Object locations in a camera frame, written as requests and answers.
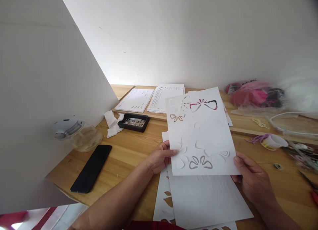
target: small beads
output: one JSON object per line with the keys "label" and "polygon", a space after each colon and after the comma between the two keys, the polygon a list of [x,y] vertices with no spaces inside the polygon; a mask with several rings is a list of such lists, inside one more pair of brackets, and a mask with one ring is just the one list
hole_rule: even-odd
{"label": "small beads", "polygon": [[128,118],[124,123],[128,125],[132,125],[132,126],[142,127],[145,124],[145,120],[138,121],[138,120],[131,120],[130,118]]}

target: white cup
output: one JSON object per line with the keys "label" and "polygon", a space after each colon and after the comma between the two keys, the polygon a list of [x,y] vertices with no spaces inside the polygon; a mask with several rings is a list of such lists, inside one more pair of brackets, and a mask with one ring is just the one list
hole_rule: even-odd
{"label": "white cup", "polygon": [[288,146],[287,141],[285,141],[280,136],[271,134],[269,137],[264,139],[261,142],[262,146],[265,147],[268,150],[275,151],[277,148],[280,148],[282,146],[286,147]]}

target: black phone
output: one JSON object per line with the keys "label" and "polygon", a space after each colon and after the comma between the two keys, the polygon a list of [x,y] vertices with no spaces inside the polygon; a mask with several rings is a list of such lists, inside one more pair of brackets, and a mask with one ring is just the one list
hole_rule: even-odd
{"label": "black phone", "polygon": [[92,190],[111,149],[112,146],[105,145],[99,145],[96,147],[95,151],[72,185],[71,192],[87,194]]}

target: crumpled tissue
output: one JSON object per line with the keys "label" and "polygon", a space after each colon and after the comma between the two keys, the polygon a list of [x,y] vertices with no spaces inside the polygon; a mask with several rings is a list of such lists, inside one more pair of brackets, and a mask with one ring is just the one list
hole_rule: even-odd
{"label": "crumpled tissue", "polygon": [[107,137],[106,138],[110,138],[112,136],[115,136],[118,132],[122,131],[123,128],[120,128],[118,126],[118,122],[123,120],[124,118],[124,114],[119,114],[119,118],[116,119],[114,116],[113,111],[107,111],[104,114],[107,125],[109,127],[109,129],[107,130]]}

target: hand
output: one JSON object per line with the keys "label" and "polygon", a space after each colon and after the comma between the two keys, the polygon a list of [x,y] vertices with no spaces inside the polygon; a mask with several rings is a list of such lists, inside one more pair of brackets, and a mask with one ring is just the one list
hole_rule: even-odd
{"label": "hand", "polygon": [[243,192],[256,208],[276,205],[274,191],[266,171],[247,155],[236,152],[234,164],[242,175],[232,175],[236,183],[242,183]]}
{"label": "hand", "polygon": [[146,158],[145,163],[147,168],[153,173],[157,174],[163,170],[171,160],[169,157],[178,153],[177,150],[170,150],[169,140],[159,144],[151,154]]}

